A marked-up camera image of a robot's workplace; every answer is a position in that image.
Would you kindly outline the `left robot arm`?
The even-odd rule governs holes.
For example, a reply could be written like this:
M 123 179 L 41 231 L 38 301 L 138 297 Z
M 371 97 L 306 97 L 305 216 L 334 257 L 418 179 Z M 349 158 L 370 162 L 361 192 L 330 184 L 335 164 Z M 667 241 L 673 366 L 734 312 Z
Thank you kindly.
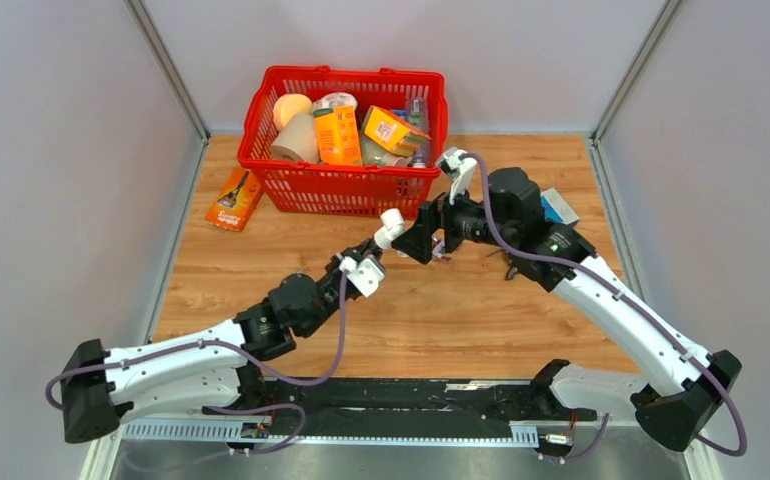
M 46 400 L 62 414 L 65 442 L 89 442 L 137 418 L 190 408 L 229 414 L 236 407 L 252 415 L 267 399 L 264 372 L 296 386 L 324 383 L 343 357 L 346 303 L 376 292 L 390 246 L 376 236 L 349 247 L 330 259 L 322 277 L 292 273 L 260 302 L 193 334 L 125 348 L 107 349 L 99 339 L 79 344 L 45 388 Z M 292 377 L 268 366 L 333 315 L 339 339 L 323 374 Z

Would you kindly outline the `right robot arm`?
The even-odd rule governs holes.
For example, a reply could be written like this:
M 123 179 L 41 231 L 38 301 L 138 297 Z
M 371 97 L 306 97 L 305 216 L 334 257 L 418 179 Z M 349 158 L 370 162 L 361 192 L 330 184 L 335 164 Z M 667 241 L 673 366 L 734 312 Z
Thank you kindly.
M 587 409 L 632 418 L 657 443 L 680 452 L 725 408 L 738 435 L 733 454 L 746 452 L 746 427 L 730 396 L 742 368 L 735 355 L 710 352 L 671 327 L 572 226 L 549 221 L 540 189 L 524 170 L 485 174 L 481 201 L 465 189 L 469 173 L 452 179 L 449 192 L 424 202 L 414 224 L 399 229 L 392 247 L 421 264 L 432 259 L 437 231 L 447 251 L 465 241 L 501 248 L 521 275 L 574 306 L 638 366 L 631 375 L 551 361 L 531 392 L 539 415 L 553 419 L 567 409 Z

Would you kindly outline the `white plastic pipe fitting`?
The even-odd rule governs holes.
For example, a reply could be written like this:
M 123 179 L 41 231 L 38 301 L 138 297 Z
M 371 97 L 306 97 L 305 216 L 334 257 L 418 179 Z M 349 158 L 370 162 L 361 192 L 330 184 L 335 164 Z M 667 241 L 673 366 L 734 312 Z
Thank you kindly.
M 398 208 L 385 210 L 380 215 L 381 227 L 375 232 L 373 239 L 378 248 L 387 250 L 392 247 L 394 240 L 403 235 L 406 222 Z

